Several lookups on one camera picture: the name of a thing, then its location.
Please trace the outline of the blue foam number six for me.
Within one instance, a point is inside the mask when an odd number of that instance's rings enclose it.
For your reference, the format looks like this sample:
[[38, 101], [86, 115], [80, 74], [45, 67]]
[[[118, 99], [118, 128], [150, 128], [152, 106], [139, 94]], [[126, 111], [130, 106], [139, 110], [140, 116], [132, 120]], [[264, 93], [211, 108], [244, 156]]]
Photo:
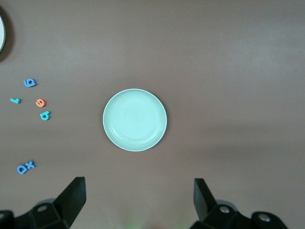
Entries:
[[34, 87], [37, 85], [36, 80], [33, 78], [28, 78], [28, 79], [24, 80], [23, 83], [24, 83], [24, 86], [26, 86], [28, 88]]

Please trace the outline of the beige plate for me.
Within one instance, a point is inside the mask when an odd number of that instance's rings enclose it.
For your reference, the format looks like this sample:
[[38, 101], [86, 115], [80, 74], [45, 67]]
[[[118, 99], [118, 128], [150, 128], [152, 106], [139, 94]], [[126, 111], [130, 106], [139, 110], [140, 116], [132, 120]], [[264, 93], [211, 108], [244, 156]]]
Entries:
[[2, 49], [5, 45], [5, 40], [6, 40], [5, 23], [4, 23], [2, 15], [0, 13], [0, 52], [2, 52]]

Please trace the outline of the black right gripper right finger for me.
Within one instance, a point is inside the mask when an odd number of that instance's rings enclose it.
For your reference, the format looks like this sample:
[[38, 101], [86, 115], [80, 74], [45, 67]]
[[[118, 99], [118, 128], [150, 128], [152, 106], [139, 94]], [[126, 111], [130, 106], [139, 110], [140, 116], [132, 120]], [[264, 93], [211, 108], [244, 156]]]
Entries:
[[218, 203], [202, 178], [194, 179], [193, 203], [199, 220], [190, 229], [287, 229], [272, 213], [257, 211], [247, 218], [231, 203]]

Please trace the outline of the brown table mat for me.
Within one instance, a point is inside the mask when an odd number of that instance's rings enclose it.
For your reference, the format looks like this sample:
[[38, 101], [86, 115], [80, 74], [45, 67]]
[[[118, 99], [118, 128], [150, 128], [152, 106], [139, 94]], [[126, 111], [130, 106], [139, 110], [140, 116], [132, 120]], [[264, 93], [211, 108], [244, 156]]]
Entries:
[[[21, 215], [84, 176], [73, 229], [187, 229], [200, 177], [245, 216], [305, 229], [305, 0], [0, 0], [0, 13], [0, 209]], [[128, 88], [167, 112], [143, 152], [102, 125]]]

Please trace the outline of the mint green plate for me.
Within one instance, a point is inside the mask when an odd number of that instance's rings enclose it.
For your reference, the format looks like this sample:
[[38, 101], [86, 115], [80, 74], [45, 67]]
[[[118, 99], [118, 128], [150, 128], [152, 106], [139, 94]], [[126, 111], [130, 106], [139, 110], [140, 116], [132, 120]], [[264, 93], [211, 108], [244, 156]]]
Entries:
[[162, 102], [151, 92], [126, 89], [106, 104], [102, 123], [109, 140], [131, 152], [153, 148], [165, 135], [167, 113]]

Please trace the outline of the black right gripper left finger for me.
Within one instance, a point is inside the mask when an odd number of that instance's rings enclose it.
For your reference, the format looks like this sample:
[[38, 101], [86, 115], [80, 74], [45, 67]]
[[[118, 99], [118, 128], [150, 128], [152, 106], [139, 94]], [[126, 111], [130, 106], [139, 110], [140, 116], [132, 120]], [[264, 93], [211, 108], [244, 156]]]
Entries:
[[86, 203], [84, 177], [76, 177], [53, 201], [43, 201], [18, 217], [0, 210], [0, 229], [70, 229]]

